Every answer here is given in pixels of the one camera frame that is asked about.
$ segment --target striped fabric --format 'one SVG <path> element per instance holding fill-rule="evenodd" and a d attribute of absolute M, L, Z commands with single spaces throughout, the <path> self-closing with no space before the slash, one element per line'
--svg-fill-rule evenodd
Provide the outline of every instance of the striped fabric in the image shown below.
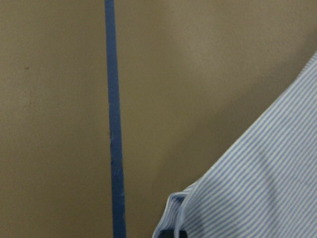
<path fill-rule="evenodd" d="M 153 238 L 317 238 L 317 53 L 194 184 L 169 196 Z"/>

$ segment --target striped shirt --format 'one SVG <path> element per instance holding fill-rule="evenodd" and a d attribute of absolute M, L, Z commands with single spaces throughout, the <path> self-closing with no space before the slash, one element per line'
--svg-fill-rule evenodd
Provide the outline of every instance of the striped shirt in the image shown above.
<path fill-rule="evenodd" d="M 169 196 L 153 238 L 317 238 L 317 53 L 194 184 Z"/>

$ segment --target brown surface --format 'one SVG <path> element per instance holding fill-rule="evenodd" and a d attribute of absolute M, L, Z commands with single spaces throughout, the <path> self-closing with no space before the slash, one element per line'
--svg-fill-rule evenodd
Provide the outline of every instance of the brown surface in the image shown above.
<path fill-rule="evenodd" d="M 104 3 L 0 0 L 0 238 L 110 238 Z"/>
<path fill-rule="evenodd" d="M 116 1 L 129 238 L 198 179 L 317 50 L 317 1 Z"/>

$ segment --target blue tape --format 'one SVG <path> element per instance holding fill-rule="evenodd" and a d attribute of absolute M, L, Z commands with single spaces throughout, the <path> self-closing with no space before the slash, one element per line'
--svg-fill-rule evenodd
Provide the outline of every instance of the blue tape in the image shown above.
<path fill-rule="evenodd" d="M 105 0 L 113 237 L 126 238 L 114 1 Z"/>

